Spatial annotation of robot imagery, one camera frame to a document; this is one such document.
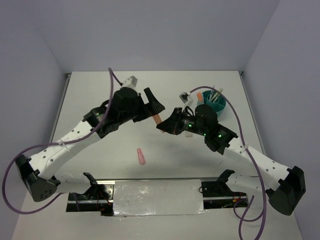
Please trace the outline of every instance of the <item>white wall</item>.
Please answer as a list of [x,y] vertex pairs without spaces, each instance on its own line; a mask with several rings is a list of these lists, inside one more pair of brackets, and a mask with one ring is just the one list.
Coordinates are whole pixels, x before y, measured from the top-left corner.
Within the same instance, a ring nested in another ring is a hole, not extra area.
[[65,72],[243,70],[280,0],[22,0]]
[[318,240],[320,226],[319,23],[320,1],[281,0],[244,71],[267,155],[304,170],[304,240]]
[[[33,144],[47,142],[65,77],[21,2],[0,1],[0,179],[13,157]],[[14,167],[7,193],[20,208],[26,187]],[[1,240],[9,240],[18,214],[0,197]]]

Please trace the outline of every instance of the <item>purple cable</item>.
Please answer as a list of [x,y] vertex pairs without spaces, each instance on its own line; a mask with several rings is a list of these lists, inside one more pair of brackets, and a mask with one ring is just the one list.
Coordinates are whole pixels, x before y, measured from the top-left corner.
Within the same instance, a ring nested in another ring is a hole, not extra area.
[[[110,110],[110,106],[111,106],[111,102],[112,102],[112,97],[114,94],[114,78],[113,78],[113,71],[111,68],[108,68],[109,74],[110,74],[110,95],[109,95],[109,102],[108,102],[108,106],[105,110],[105,114],[103,115],[103,118],[101,119],[101,121],[99,122],[99,124],[91,131],[89,132],[87,135],[76,139],[76,140],[72,140],[72,141],[66,141],[64,142],[64,144],[75,144],[78,143],[82,140],[87,139],[88,137],[90,137],[92,134],[94,134],[104,123],[104,121],[107,118],[108,112]],[[40,212],[41,210],[45,209],[46,207],[48,207],[50,204],[52,204],[62,193],[59,193],[57,196],[55,196],[50,202],[48,202],[46,205],[44,205],[43,207],[40,207],[39,209],[33,210],[33,211],[21,211],[19,209],[16,209],[14,206],[12,206],[10,204],[10,202],[8,201],[7,198],[7,194],[6,194],[6,182],[7,182],[7,178],[8,178],[8,174],[9,174],[9,170],[12,167],[12,165],[15,163],[16,159],[18,157],[20,157],[22,154],[24,154],[25,152],[31,150],[31,149],[36,149],[36,148],[43,148],[43,147],[50,147],[50,146],[57,146],[59,145],[58,142],[49,142],[49,143],[44,143],[44,144],[38,144],[38,145],[34,145],[34,146],[30,146],[24,150],[22,150],[17,156],[14,157],[14,159],[9,163],[8,167],[6,168],[4,175],[3,175],[3,180],[2,180],[2,197],[3,200],[5,202],[5,204],[8,206],[8,208],[10,208],[12,211],[14,211],[17,214],[23,214],[23,215],[27,215],[27,214],[34,214],[37,212]]]
[[73,195],[73,198],[75,200],[76,209],[78,210],[78,212],[80,212],[80,206],[79,206],[79,202],[78,202],[78,199],[77,199],[77,195],[76,195],[75,192],[73,192],[72,195]]
[[[238,213],[236,212],[236,207],[237,207],[237,205],[238,205],[239,203],[244,202],[245,200],[247,200],[247,199],[240,199],[240,200],[238,200],[238,201],[233,205],[234,215],[236,215],[236,217],[237,217],[238,219],[241,219],[241,216],[239,216]],[[259,215],[258,217],[256,217],[256,218],[254,218],[254,219],[243,219],[243,221],[244,221],[244,222],[252,223],[252,222],[255,222],[255,221],[259,220],[259,219],[262,217],[262,215],[263,215],[263,211],[262,211],[262,212],[260,213],[260,215]]]
[[112,71],[112,76],[114,77],[114,79],[117,81],[117,83],[122,86],[122,82],[119,81],[119,79],[117,78],[117,76],[115,75],[115,73]]
[[[211,89],[213,91],[216,91],[229,104],[230,108],[232,109],[232,111],[233,111],[233,113],[235,115],[236,121],[238,123],[239,132],[240,132],[240,138],[241,138],[242,144],[244,146],[246,144],[246,142],[245,142],[242,126],[241,126],[241,123],[240,123],[240,119],[239,119],[239,116],[238,116],[235,108],[232,106],[230,101],[221,92],[219,92],[218,90],[216,90],[215,88],[213,88],[211,86],[199,86],[199,87],[196,87],[195,89],[191,90],[190,93],[193,93],[193,92],[195,92],[195,91],[197,91],[199,89]],[[248,153],[248,155],[249,155],[249,157],[250,157],[250,159],[251,159],[251,161],[252,161],[252,163],[253,163],[253,165],[255,167],[255,170],[256,170],[256,172],[257,172],[257,174],[259,176],[259,180],[260,180],[260,184],[261,184],[261,188],[262,188],[262,199],[263,199],[263,209],[262,209],[262,213],[261,213],[262,214],[262,222],[261,222],[261,226],[260,226],[259,232],[256,235],[256,237],[254,238],[254,240],[258,240],[261,237],[261,235],[262,235],[262,233],[264,231],[264,228],[265,228],[265,224],[266,224],[266,217],[267,217],[267,197],[266,197],[266,194],[265,194],[266,189],[265,189],[265,185],[264,185],[264,179],[263,179],[263,177],[261,175],[261,172],[260,172],[260,169],[259,169],[259,167],[257,165],[257,162],[254,159],[254,156],[252,156],[251,152],[249,151],[249,148],[246,148],[245,150]],[[246,216],[246,214],[247,214],[247,212],[248,212],[253,200],[254,200],[254,196],[252,196],[252,199],[250,200],[250,202],[249,202],[248,206],[246,207],[242,217],[240,218],[238,231],[239,231],[239,237],[240,237],[241,240],[243,240],[242,233],[241,233],[242,223],[243,223],[243,221],[245,221],[245,216]]]

